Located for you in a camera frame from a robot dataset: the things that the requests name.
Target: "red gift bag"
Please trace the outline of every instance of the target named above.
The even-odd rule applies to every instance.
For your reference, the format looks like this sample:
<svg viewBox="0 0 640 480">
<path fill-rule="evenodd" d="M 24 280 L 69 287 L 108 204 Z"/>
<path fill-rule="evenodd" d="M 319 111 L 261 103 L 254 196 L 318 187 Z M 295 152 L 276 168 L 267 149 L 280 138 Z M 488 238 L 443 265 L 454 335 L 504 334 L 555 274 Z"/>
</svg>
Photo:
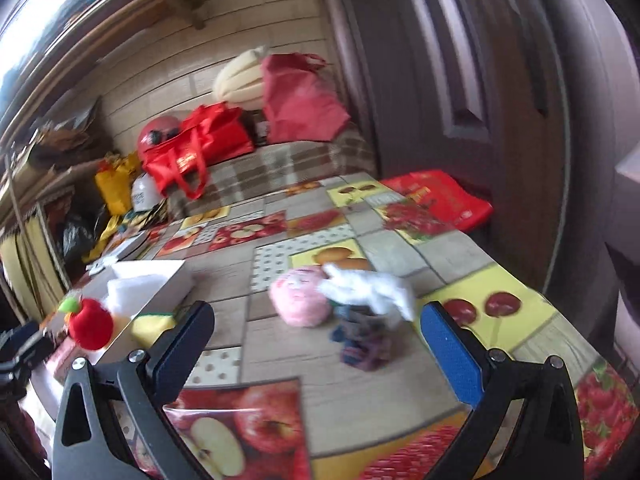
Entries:
<svg viewBox="0 0 640 480">
<path fill-rule="evenodd" d="M 413 171 L 382 180 L 382 184 L 409 197 L 441 222 L 465 233 L 485 223 L 494 211 L 490 203 L 469 195 L 441 170 Z"/>
<path fill-rule="evenodd" d="M 254 145 L 238 120 L 242 110 L 224 103 L 199 106 L 180 125 L 180 133 L 146 150 L 142 167 L 156 181 L 163 196 L 175 182 L 191 200 L 202 196 L 207 166 L 251 153 Z M 190 189 L 184 175 L 198 171 L 200 183 Z"/>
<path fill-rule="evenodd" d="M 318 77 L 326 61 L 315 54 L 273 54 L 262 62 L 264 115 L 270 144 L 333 140 L 350 117 L 336 94 Z"/>
</svg>

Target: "pink plush toy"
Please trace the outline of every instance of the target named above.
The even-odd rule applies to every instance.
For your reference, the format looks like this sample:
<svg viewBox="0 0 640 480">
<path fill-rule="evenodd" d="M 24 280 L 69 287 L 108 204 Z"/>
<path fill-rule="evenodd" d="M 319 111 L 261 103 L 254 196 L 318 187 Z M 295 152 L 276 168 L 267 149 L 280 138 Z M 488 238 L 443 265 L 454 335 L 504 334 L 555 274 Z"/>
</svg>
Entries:
<svg viewBox="0 0 640 480">
<path fill-rule="evenodd" d="M 271 283 L 271 303 L 285 323 L 291 326 L 317 326 L 331 314 L 327 298 L 316 290 L 326 278 L 320 266 L 300 267 Z"/>
</svg>

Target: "fruit-print tablecloth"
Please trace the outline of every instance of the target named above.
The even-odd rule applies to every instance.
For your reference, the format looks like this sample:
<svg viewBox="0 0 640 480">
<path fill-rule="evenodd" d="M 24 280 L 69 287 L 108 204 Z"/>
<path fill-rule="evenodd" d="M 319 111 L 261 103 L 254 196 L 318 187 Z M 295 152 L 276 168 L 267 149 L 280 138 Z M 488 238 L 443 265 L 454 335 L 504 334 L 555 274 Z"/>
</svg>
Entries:
<svg viewBox="0 0 640 480">
<path fill-rule="evenodd" d="M 433 235 L 386 229 L 385 219 L 402 214 L 402 207 L 392 206 L 402 200 L 360 173 L 155 230 L 156 241 L 142 257 L 184 258 L 196 282 L 184 305 L 205 300 L 216 313 L 209 345 L 168 411 L 190 449 L 214 478 L 303 480 L 309 460 L 317 480 L 376 478 L 376 460 L 392 453 L 399 453 L 396 467 L 404 467 L 407 445 L 425 463 L 437 459 L 433 436 L 425 431 L 435 431 L 446 447 L 468 409 L 414 327 L 406 323 L 393 334 L 386 367 L 363 372 L 340 363 L 340 345 L 329 339 L 335 321 L 299 329 L 277 316 L 267 294 L 275 278 L 287 269 L 334 261 L 401 276 L 412 284 L 418 308 L 441 301 L 488 348 L 524 361 L 562 357 L 575 387 L 592 478 L 638 415 L 623 381 L 545 298 L 466 235 L 437 225 Z M 481 472 L 499 460 L 518 409 L 513 403 Z M 252 412 L 263 415 L 242 415 Z M 202 418 L 214 421 L 196 423 Z M 145 463 L 148 457 L 128 428 Z M 226 458 L 210 453 L 216 442 L 230 450 Z"/>
</svg>

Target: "plaid blanket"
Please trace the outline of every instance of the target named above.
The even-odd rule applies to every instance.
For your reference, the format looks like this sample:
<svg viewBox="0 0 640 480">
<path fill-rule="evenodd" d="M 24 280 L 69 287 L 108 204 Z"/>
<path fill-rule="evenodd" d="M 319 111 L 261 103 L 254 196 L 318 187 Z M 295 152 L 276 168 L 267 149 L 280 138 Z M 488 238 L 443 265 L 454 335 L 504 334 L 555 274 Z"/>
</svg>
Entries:
<svg viewBox="0 0 640 480">
<path fill-rule="evenodd" d="M 376 174 L 375 162 L 369 145 L 350 124 L 332 142 L 271 144 L 210 166 L 207 187 L 199 200 L 190 201 L 175 185 L 168 190 L 169 213 L 174 219 L 187 218 L 309 180 L 359 171 Z M 197 179 L 196 173 L 185 178 L 191 187 L 197 185 Z"/>
</svg>

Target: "yellow sponge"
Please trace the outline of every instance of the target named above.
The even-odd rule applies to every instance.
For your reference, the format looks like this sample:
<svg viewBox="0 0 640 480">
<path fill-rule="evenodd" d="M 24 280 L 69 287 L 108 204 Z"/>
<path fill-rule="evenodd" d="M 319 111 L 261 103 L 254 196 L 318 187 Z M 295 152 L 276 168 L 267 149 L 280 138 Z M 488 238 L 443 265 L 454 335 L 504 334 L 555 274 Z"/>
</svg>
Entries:
<svg viewBox="0 0 640 480">
<path fill-rule="evenodd" d="M 171 314 L 143 314 L 131 323 L 131 335 L 143 349 L 149 350 L 162 332 L 174 326 L 175 319 Z"/>
</svg>

